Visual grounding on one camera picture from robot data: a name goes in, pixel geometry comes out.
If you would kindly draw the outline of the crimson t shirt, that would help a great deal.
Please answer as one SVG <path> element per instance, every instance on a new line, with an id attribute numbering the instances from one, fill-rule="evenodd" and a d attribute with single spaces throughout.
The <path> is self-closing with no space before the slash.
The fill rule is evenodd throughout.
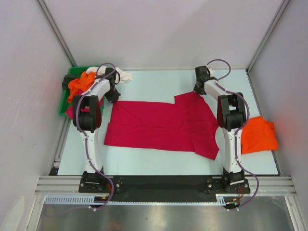
<path id="1" fill-rule="evenodd" d="M 218 122 L 202 96 L 188 92 L 174 103 L 118 101 L 104 144 L 117 147 L 194 152 L 215 160 Z"/>

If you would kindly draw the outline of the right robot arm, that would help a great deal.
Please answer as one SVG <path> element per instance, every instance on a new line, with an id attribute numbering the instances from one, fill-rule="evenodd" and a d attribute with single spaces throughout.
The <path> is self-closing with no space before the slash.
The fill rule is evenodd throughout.
<path id="1" fill-rule="evenodd" d="M 247 120 L 243 95 L 219 85 L 218 79 L 205 65 L 195 68 L 195 76 L 193 90 L 200 95 L 210 95 L 217 101 L 217 121 L 224 134 L 225 165 L 218 190 L 236 193 L 245 181 L 241 165 L 241 134 Z"/>

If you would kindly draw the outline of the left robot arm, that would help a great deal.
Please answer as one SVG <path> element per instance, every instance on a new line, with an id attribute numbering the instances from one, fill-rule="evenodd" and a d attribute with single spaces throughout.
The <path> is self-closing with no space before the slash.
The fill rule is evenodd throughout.
<path id="1" fill-rule="evenodd" d="M 86 156 L 81 187 L 90 186 L 98 193 L 110 184 L 99 157 L 98 136 L 102 124 L 100 101 L 106 98 L 108 102 L 116 103 L 120 97 L 116 89 L 119 82 L 120 74 L 115 67 L 107 67 L 103 74 L 99 74 L 97 69 L 93 83 L 81 94 L 73 96 L 72 100 L 73 124 L 81 135 Z"/>

